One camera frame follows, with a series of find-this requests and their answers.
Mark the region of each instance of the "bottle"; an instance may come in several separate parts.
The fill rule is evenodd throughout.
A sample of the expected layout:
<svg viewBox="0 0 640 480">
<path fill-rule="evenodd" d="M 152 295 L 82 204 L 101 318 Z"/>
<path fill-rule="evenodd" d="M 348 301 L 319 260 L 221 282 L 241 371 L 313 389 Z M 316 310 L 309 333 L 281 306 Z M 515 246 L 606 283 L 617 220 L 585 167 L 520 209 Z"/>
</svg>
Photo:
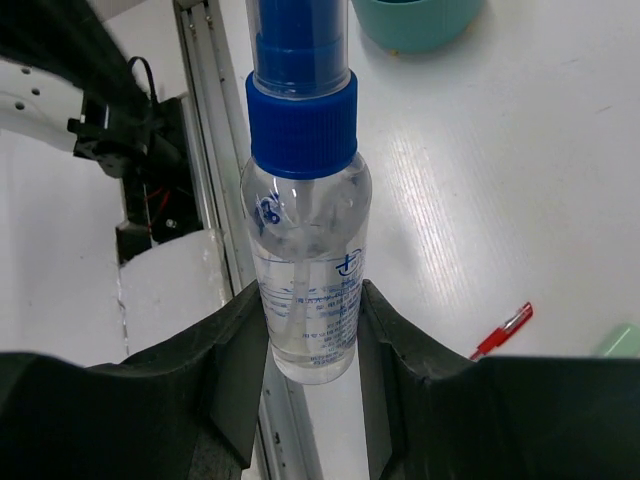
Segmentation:
<svg viewBox="0 0 640 480">
<path fill-rule="evenodd" d="M 346 0 L 249 0 L 252 157 L 242 198 L 278 368 L 305 384 L 355 353 L 371 204 Z"/>
</svg>

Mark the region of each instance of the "blue spray nozzle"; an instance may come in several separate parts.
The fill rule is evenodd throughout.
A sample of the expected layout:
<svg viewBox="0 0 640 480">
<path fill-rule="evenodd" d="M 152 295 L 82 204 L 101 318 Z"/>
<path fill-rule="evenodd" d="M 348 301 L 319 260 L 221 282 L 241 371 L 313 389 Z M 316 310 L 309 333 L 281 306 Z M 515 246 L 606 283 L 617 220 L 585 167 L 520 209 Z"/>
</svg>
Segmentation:
<svg viewBox="0 0 640 480">
<path fill-rule="evenodd" d="M 347 0 L 248 0 L 256 87 L 284 98 L 349 82 Z"/>
</svg>

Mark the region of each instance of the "table surface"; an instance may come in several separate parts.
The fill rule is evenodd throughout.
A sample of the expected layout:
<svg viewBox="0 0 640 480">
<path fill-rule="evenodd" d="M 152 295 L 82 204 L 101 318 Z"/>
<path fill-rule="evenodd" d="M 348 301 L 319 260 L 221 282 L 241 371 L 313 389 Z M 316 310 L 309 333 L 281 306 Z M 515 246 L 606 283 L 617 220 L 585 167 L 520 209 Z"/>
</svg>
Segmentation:
<svg viewBox="0 0 640 480">
<path fill-rule="evenodd" d="M 244 2 L 221 5 L 244 79 Z M 587 355 L 640 324 L 639 21 L 625 0 L 489 0 L 452 44 L 392 56 L 350 11 L 366 275 L 449 348 L 471 354 L 526 301 L 501 354 Z M 325 480 L 368 478 L 357 365 L 306 393 Z"/>
</svg>

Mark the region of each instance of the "bottle label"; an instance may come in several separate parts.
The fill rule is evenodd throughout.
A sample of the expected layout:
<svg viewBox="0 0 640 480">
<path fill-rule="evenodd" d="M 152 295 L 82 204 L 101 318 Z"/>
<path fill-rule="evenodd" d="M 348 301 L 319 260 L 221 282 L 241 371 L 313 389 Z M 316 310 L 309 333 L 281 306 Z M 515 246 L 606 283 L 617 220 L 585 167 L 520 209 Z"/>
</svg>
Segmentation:
<svg viewBox="0 0 640 480">
<path fill-rule="evenodd" d="M 263 306 L 272 341 L 276 347 L 291 350 L 278 343 L 279 335 L 293 335 L 293 345 L 302 345 L 314 365 L 327 365 L 344 356 L 356 341 L 365 248 L 352 249 L 343 257 L 311 263 L 310 288 L 306 298 L 293 298 L 292 275 L 273 275 L 292 262 L 255 256 Z M 277 279 L 286 278 L 286 282 Z M 293 302 L 306 304 L 306 322 L 291 328 L 289 312 Z"/>
</svg>

